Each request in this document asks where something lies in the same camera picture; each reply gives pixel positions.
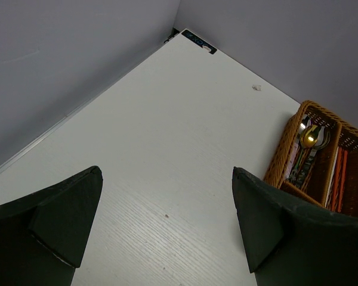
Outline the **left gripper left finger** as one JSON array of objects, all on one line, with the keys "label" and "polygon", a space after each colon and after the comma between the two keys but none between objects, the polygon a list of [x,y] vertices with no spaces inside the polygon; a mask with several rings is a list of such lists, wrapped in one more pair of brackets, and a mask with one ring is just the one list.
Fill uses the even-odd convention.
[{"label": "left gripper left finger", "polygon": [[0,285],[70,285],[103,187],[98,166],[0,205]]}]

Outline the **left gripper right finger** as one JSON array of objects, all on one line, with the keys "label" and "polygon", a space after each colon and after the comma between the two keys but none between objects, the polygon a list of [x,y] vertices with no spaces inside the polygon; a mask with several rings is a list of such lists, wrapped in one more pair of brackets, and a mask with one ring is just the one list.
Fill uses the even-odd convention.
[{"label": "left gripper right finger", "polygon": [[358,218],[331,212],[235,167],[232,192],[258,285],[358,285]]}]

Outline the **long orange chopstick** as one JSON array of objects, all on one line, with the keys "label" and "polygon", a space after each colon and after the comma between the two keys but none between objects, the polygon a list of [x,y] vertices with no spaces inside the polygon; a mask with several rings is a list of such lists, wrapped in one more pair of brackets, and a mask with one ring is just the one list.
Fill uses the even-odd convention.
[{"label": "long orange chopstick", "polygon": [[338,148],[338,156],[336,162],[333,190],[332,190],[332,200],[331,200],[331,210],[334,212],[337,207],[337,198],[338,198],[338,189],[340,184],[340,176],[342,169],[342,160],[343,160],[343,149],[341,147]]}]

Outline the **gold rainbow spoon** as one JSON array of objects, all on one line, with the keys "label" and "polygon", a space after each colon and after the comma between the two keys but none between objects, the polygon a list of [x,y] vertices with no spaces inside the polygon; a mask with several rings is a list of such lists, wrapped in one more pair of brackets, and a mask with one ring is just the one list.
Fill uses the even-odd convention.
[{"label": "gold rainbow spoon", "polygon": [[291,174],[290,174],[290,177],[289,177],[289,181],[291,183],[294,184],[296,179],[297,179],[297,174],[298,174],[298,171],[299,171],[299,168],[300,168],[300,165],[301,165],[301,159],[302,159],[302,156],[303,156],[303,152],[306,149],[312,148],[312,147],[314,147],[316,145],[317,139],[318,139],[318,136],[319,136],[319,132],[320,132],[321,128],[322,127],[318,126],[318,125],[310,125],[309,127],[306,127],[303,130],[303,132],[301,133],[300,139],[299,139],[300,153],[299,153],[299,155],[297,157],[295,166],[291,170]]}]

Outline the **short orange chopstick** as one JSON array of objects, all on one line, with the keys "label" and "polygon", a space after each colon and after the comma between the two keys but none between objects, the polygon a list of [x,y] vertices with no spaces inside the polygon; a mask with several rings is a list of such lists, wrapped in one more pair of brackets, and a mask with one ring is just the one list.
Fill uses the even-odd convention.
[{"label": "short orange chopstick", "polygon": [[343,149],[342,150],[342,162],[341,162],[341,172],[340,172],[340,183],[339,183],[339,190],[338,190],[338,204],[337,204],[337,212],[341,213],[342,205],[343,205],[343,193],[344,193],[344,184],[345,184],[345,174],[347,168],[347,157],[348,151]]}]

